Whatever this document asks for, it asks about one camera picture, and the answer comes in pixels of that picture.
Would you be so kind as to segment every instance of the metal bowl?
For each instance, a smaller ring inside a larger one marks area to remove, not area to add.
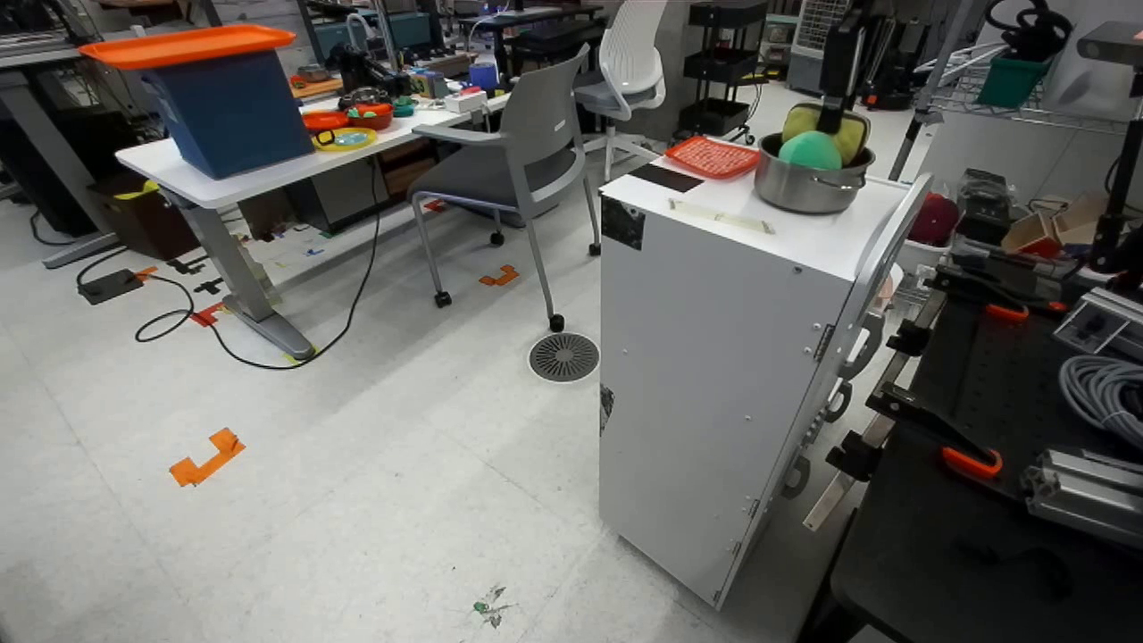
[[[783,131],[760,140],[760,165],[755,174],[758,199],[793,213],[838,213],[858,199],[866,170],[876,161],[869,148],[838,170],[811,170],[779,161]]]

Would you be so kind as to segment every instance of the orange bin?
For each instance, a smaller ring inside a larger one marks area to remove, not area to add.
[[[276,57],[290,43],[285,30],[219,26],[94,43],[83,54],[143,70],[181,157],[224,177],[313,149]]]

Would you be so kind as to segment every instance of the white cart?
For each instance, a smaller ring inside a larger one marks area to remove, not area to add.
[[[766,208],[749,174],[601,188],[605,519],[707,605],[721,607],[925,187],[871,182],[836,217]]]

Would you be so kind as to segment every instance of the caster wheel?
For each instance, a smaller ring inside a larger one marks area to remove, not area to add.
[[[848,416],[850,399],[852,399],[852,386],[850,386],[850,380],[848,380],[848,381],[838,381],[836,393],[827,395],[827,402],[826,402],[826,420],[838,420],[838,419]]]

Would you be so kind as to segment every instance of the cabinet door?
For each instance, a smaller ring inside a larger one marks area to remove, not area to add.
[[[714,607],[848,289],[664,217],[605,257],[605,519]]]

